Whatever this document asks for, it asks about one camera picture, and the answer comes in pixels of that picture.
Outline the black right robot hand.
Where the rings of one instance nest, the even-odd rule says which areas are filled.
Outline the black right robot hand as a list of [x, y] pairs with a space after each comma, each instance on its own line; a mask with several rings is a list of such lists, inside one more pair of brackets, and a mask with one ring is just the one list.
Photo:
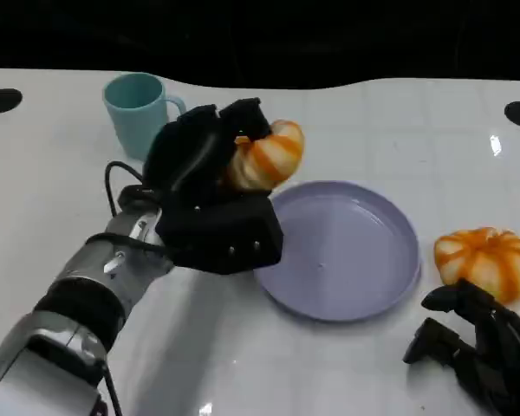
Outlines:
[[451, 367], [459, 385], [494, 415], [520, 415], [520, 316], [464, 279], [423, 299], [429, 310], [455, 312], [475, 328], [472, 347], [428, 317], [416, 331], [403, 361], [432, 359]]

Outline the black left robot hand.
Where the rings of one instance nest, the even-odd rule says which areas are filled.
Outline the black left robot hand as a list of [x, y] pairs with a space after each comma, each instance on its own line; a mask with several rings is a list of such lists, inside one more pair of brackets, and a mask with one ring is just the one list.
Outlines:
[[213, 205], [244, 194], [230, 183], [236, 139], [259, 140], [271, 132], [257, 97], [219, 110], [202, 105], [165, 124], [143, 165], [143, 183], [179, 205]]

